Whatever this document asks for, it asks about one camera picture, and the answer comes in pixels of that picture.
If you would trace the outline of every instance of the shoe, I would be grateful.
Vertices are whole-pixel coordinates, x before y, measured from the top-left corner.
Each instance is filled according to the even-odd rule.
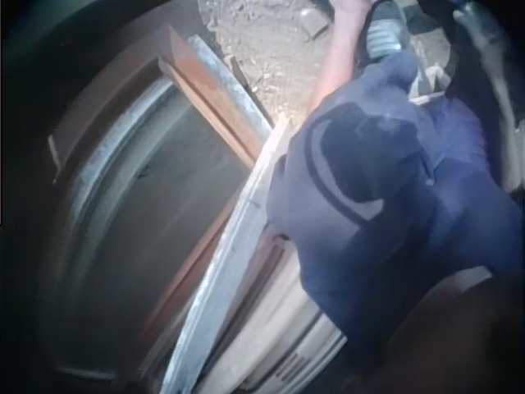
[[[372,62],[410,48],[406,17],[395,1],[385,0],[374,6],[367,30],[366,47]]]

